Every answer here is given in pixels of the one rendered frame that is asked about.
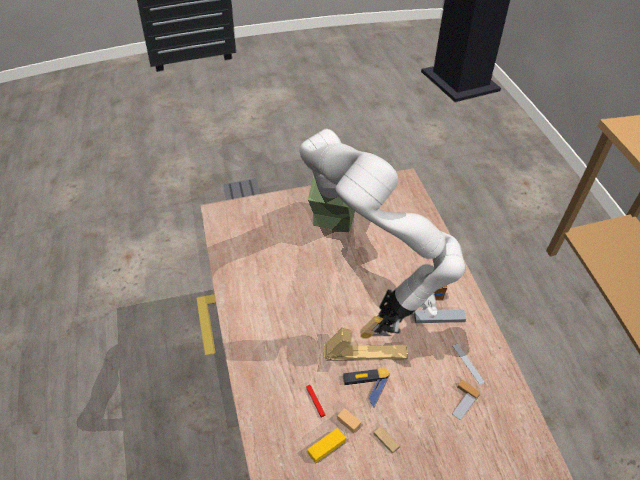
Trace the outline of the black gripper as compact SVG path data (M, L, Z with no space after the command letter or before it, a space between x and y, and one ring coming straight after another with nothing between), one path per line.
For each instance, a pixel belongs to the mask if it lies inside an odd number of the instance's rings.
M401 330L398 329L399 323L402 322L404 317L407 317L416 311L416 310L414 311L407 310L403 306L401 306L396 299L396 295L395 295L396 289L393 292L392 291L393 290L389 290L389 289L387 290L380 304L379 308L381 309L381 311L379 312L379 315L377 317L381 317L383 318L383 320L376 327L373 328L373 332L375 333L380 334L382 331L386 331L388 333L400 333ZM386 302L387 304L385 305ZM386 314L387 311L388 313Z

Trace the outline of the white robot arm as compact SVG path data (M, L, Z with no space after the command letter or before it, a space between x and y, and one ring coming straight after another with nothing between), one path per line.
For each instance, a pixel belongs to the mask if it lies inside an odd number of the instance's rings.
M441 233L419 214L380 210L398 184L395 169L374 154L341 144L333 131L324 129L304 141L300 155L313 171L324 197L340 197L355 212L402 240L423 258L434 258L434 266L420 266L395 291L397 301L405 309L414 311L421 307L429 318L434 318L437 315L434 292L458 281L465 272L458 241Z

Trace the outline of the red rectangular bar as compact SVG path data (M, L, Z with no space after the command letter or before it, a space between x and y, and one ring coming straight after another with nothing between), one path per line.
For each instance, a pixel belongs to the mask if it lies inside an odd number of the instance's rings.
M307 388L307 390L308 390L308 392L309 392L309 394L310 394L310 396L311 396L311 398L312 398L312 400L313 400L313 402L314 402L314 404L315 404L320 416L321 417L325 416L325 413L324 413L324 411L323 411L323 409L322 409L322 407L321 407L321 405L320 405L320 403L319 403L319 401L318 401L318 399L317 399L317 397L316 397L311 385L306 386L306 388Z

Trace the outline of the yellow rectangular block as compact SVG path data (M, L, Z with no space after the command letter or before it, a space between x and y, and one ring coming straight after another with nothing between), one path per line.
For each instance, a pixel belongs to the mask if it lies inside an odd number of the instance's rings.
M337 428L316 444L307 449L308 455L317 463L339 446L344 444L346 437Z

